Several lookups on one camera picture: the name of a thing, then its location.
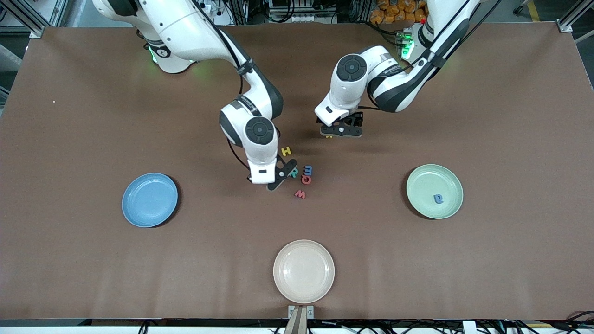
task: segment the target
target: black cable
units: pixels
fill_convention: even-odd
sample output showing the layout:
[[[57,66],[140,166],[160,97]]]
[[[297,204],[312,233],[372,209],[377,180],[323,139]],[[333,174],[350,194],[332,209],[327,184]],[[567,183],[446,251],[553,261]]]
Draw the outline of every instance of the black cable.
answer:
[[[484,330],[486,330],[487,333],[491,334],[491,331],[480,320],[477,320],[476,321],[476,324],[478,324],[481,328],[483,328]]]
[[[412,326],[407,328],[404,332],[402,332],[401,334],[407,334],[408,332],[410,332],[412,330]]]
[[[233,145],[231,145],[231,141],[228,138],[227,138],[227,144],[229,144],[229,148],[231,149],[231,152],[233,152],[233,155],[235,156],[235,159],[237,159],[237,161],[239,161],[249,171],[248,165],[246,165],[245,162],[243,162],[239,158],[239,156],[237,155],[237,153],[235,153],[235,149],[233,148]]]
[[[229,6],[229,4],[227,3],[226,0],[223,0],[223,5],[225,5],[225,7],[227,8],[227,10],[229,11],[229,17],[231,17],[231,15],[233,16],[233,20],[235,21],[234,22],[235,24],[238,24],[238,23],[242,23],[243,24],[243,23],[245,23],[244,18],[241,15],[237,14],[235,12],[235,10],[231,9],[231,7]]]
[[[0,22],[2,20],[4,20],[4,18],[6,17],[6,13],[8,13],[8,10],[6,10],[6,8],[0,6],[0,15],[2,15],[2,17],[0,18]]]
[[[450,21],[448,21],[448,23],[446,23],[446,24],[445,24],[444,28],[443,28],[443,29],[441,29],[441,31],[440,31],[440,32],[437,34],[437,36],[436,36],[436,37],[433,39],[434,41],[435,41],[435,40],[438,40],[438,39],[439,39],[439,37],[441,36],[441,34],[443,34],[443,32],[444,32],[444,31],[446,31],[446,30],[447,30],[447,29],[450,27],[450,24],[451,24],[451,23],[454,21],[454,19],[455,19],[455,18],[458,16],[458,14],[460,14],[460,12],[462,12],[462,10],[464,10],[464,7],[466,7],[466,5],[468,5],[468,3],[469,3],[469,2],[470,2],[470,0],[466,0],[466,1],[464,2],[464,4],[462,4],[462,6],[460,6],[460,8],[459,8],[459,9],[456,11],[456,13],[455,13],[455,14],[454,14],[454,15],[451,17]],[[501,2],[501,0],[497,0],[497,3],[495,4],[495,6],[494,6],[494,7],[496,7],[496,6],[499,4],[499,2]],[[475,30],[475,29],[478,27],[478,25],[480,25],[480,24],[481,24],[481,23],[482,23],[482,22],[483,22],[483,21],[486,19],[486,17],[490,15],[490,13],[491,13],[491,12],[492,12],[492,8],[491,8],[491,11],[489,11],[489,13],[487,13],[487,15],[485,15],[485,17],[484,17],[484,18],[481,20],[481,22],[479,22],[479,24],[477,24],[477,26],[475,26],[475,27],[474,27],[474,29],[473,29],[473,30]],[[377,27],[373,26],[373,24],[367,24],[367,26],[370,26],[370,27],[371,27],[371,28],[373,28],[374,30],[376,30],[375,28],[377,28]],[[460,43],[459,43],[459,44],[456,46],[456,48],[454,49],[454,51],[455,51],[455,50],[456,50],[456,49],[457,49],[457,48],[458,48],[458,47],[459,47],[461,44],[462,44],[462,42],[460,42]],[[420,61],[422,58],[423,58],[423,56],[422,56],[422,55],[421,55],[421,56],[419,56],[419,57],[418,57],[418,58],[416,58],[416,59],[415,59],[413,62],[411,62],[411,63],[410,63],[410,64],[409,64],[407,67],[401,68],[400,70],[398,70],[398,71],[396,71],[396,72],[394,72],[394,73],[390,74],[390,77],[392,77],[392,76],[394,76],[394,75],[397,75],[397,74],[400,74],[400,73],[402,73],[402,72],[404,72],[404,71],[408,70],[409,68],[413,67],[413,66],[414,66],[414,65],[415,65],[415,64],[416,64],[418,61]],[[367,96],[369,97],[369,99],[370,99],[371,103],[373,103],[375,106],[377,106],[377,103],[376,103],[376,102],[373,100],[373,98],[371,97],[371,93],[370,93],[369,91],[367,91]]]
[[[277,334],[282,327],[283,327],[283,325],[280,325],[279,327],[276,327],[276,329],[274,330],[274,333],[273,334]]]
[[[191,0],[191,1],[195,5],[196,9],[199,10],[200,13],[202,13],[202,15],[206,18],[208,23],[210,23],[210,25],[214,29],[214,31],[216,31],[216,33],[219,35],[219,38],[221,39],[221,41],[223,42],[223,44],[225,45],[225,47],[227,48],[229,53],[231,53],[231,57],[233,58],[233,61],[235,62],[236,67],[239,68],[241,66],[241,64],[239,63],[239,60],[237,59],[237,55],[235,55],[235,52],[231,48],[231,45],[229,45],[227,38],[224,37],[224,35],[221,32],[221,30],[219,29],[219,27],[217,27],[214,24],[214,22],[210,19],[210,17],[208,15],[206,15],[206,13],[204,13],[202,8],[200,8],[200,4],[198,3],[198,1],[197,0]]]
[[[380,108],[368,107],[368,106],[358,106],[357,109],[363,109],[363,110],[381,110]]]
[[[485,322],[491,324],[491,326],[493,326],[493,328],[496,329],[498,333],[500,333],[500,334],[506,334],[506,330],[504,330],[503,328],[501,328],[497,322],[491,321],[491,320],[485,320]]]
[[[393,36],[396,36],[396,33],[395,33],[395,32],[388,31],[388,30],[384,30],[384,29],[382,29],[382,28],[380,28],[380,27],[376,26],[375,24],[373,24],[373,23],[371,23],[371,22],[369,22],[369,21],[362,21],[362,20],[359,20],[359,21],[357,21],[357,22],[355,22],[355,23],[364,23],[364,24],[366,24],[368,27],[372,28],[373,30],[375,30],[375,31],[377,31],[377,32],[379,32],[379,33],[384,33],[384,34],[388,34],[388,35],[393,35]]]
[[[393,46],[403,46],[404,44],[398,44],[396,42],[392,42],[384,33],[380,33],[381,37],[384,38],[384,40],[386,42],[388,42],[388,44],[393,45]]]
[[[476,5],[476,8],[475,8],[475,10],[472,11],[472,14],[470,15],[470,18],[472,18],[476,14],[476,12],[479,10],[479,8],[481,7],[481,3],[482,2],[479,2],[479,4]]]
[[[444,322],[435,322],[435,324],[440,324],[444,327],[447,327],[447,329],[450,331],[450,334],[458,334],[460,332],[459,330],[453,329],[447,320]]]
[[[147,334],[149,332],[149,325],[150,325],[150,323],[153,323],[155,326],[157,326],[157,322],[156,321],[154,321],[154,320],[145,320],[140,325],[140,328],[138,330],[138,334]]]
[[[373,99],[373,97],[371,97],[371,92],[369,90],[367,90],[367,98],[369,98],[369,101],[371,101],[371,103],[373,103],[373,105],[378,109],[381,110],[381,108],[377,105],[377,103],[375,102],[375,100]]]
[[[464,36],[464,38],[460,41],[458,46],[460,46],[462,43],[464,43],[464,41],[467,40],[468,37],[470,37],[470,35],[472,35],[479,26],[481,26],[481,24],[486,20],[486,18],[491,15],[491,13],[495,10],[495,8],[497,8],[497,6],[499,5],[500,2],[501,2],[501,0],[497,0],[495,5],[493,5],[493,7],[491,7],[491,9],[485,14],[485,16],[482,17],[482,19],[472,28],[472,30],[466,36]]]
[[[517,334],[524,334],[524,331],[522,330],[522,328],[520,328],[518,322],[514,322],[514,327],[516,328]]]
[[[359,329],[359,331],[357,332],[357,334],[361,334],[361,332],[363,332],[365,329],[369,329],[370,331],[372,331],[374,334],[379,334],[375,329],[371,328],[371,327],[363,327],[362,329]]]
[[[287,13],[285,14],[285,16],[283,16],[283,18],[280,19],[279,21],[268,16],[268,20],[272,21],[274,23],[285,23],[291,19],[291,17],[293,16],[294,13],[295,13],[295,0],[291,0],[290,2],[289,2],[289,0],[287,0]]]
[[[577,319],[577,318],[581,318],[581,317],[583,317],[583,316],[587,316],[588,314],[594,314],[594,311],[584,311],[584,312],[580,312],[580,313],[576,314],[575,316],[573,316],[573,317],[571,317],[571,318],[568,318],[566,321],[567,321],[567,322],[570,322],[570,321],[573,321],[573,320],[575,320],[575,319]]]
[[[221,41],[223,42],[223,44],[225,45],[225,47],[227,48],[227,50],[229,51],[229,53],[231,54],[231,57],[233,58],[233,61],[235,62],[235,65],[237,68],[239,68],[241,65],[239,64],[239,59],[237,58],[237,55],[235,55],[235,52],[233,51],[233,49],[231,48],[231,45],[229,44],[229,42],[227,41],[227,38],[224,37],[223,33],[220,31],[220,29],[214,24],[214,22],[212,22],[212,20],[210,19],[210,17],[208,17],[204,11],[202,10],[202,8],[200,8],[200,4],[198,3],[197,0],[192,0],[192,3],[195,5],[196,9],[200,11],[200,13],[202,13],[202,15],[208,20],[208,22],[210,23],[210,25],[212,26],[212,28],[214,29],[214,31],[217,32],[217,34],[219,35],[219,38],[221,39]],[[241,94],[243,92],[244,89],[244,78],[240,75],[239,76],[239,94]],[[235,153],[235,150],[233,149],[233,146],[231,145],[231,141],[227,138],[227,143],[229,144],[229,148],[231,149],[231,152],[233,152],[233,155],[235,156],[235,158],[244,166],[247,168],[247,170],[249,170],[248,165],[246,165],[245,162],[243,162],[239,156],[237,155],[237,153]]]

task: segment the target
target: plate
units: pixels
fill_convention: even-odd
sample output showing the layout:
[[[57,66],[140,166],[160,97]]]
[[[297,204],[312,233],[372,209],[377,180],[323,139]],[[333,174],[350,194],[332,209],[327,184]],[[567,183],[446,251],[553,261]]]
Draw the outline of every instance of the plate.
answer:
[[[154,227],[169,218],[178,204],[178,189],[167,175],[149,173],[138,177],[124,191],[122,212],[138,227]]]
[[[452,217],[464,199],[458,177],[440,165],[423,165],[412,171],[406,195],[420,214],[433,219]]]
[[[274,260],[276,287],[297,304],[311,304],[322,299],[333,282],[332,256],[315,241],[293,241],[284,246]]]

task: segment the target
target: green plate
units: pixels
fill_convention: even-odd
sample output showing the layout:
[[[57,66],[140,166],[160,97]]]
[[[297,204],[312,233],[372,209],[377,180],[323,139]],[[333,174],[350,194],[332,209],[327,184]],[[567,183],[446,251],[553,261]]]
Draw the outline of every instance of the green plate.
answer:
[[[420,214],[433,219],[452,217],[464,199],[458,177],[440,165],[423,165],[412,171],[406,195]]]

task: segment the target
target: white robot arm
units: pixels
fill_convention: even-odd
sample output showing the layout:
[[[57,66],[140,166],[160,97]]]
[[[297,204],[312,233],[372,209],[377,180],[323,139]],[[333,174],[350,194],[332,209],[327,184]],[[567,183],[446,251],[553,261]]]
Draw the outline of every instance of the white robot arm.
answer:
[[[224,106],[219,124],[231,143],[243,147],[250,181],[274,190],[296,166],[294,160],[277,167],[278,135],[271,120],[280,115],[283,98],[248,54],[220,31],[190,0],[93,0],[97,10],[112,20],[139,29],[157,64],[178,73],[195,61],[225,59],[248,82],[250,89]]]
[[[378,108],[399,112],[410,105],[423,85],[439,71],[465,36],[473,10],[484,0],[427,0],[429,17],[416,29],[410,73],[402,70],[383,46],[342,57],[332,73],[330,92],[315,108],[325,136],[360,137],[362,112],[356,112],[365,89]]]

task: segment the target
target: brown table surface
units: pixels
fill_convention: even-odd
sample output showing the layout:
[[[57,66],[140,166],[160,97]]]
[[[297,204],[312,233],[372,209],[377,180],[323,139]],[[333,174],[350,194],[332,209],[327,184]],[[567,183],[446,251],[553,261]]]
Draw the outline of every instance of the brown table surface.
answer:
[[[484,24],[405,111],[365,112],[354,140],[320,136],[313,109],[336,61],[378,33],[229,31],[283,93],[280,145],[313,182],[271,193],[246,181],[217,123],[238,91],[230,64],[169,75],[133,29],[47,29],[0,120],[0,317],[282,317],[274,258],[303,238],[336,264],[320,318],[594,308],[594,93],[570,34]],[[462,181],[450,219],[420,217],[403,194],[426,163]],[[148,172],[175,178],[182,204],[141,229],[121,199]]]

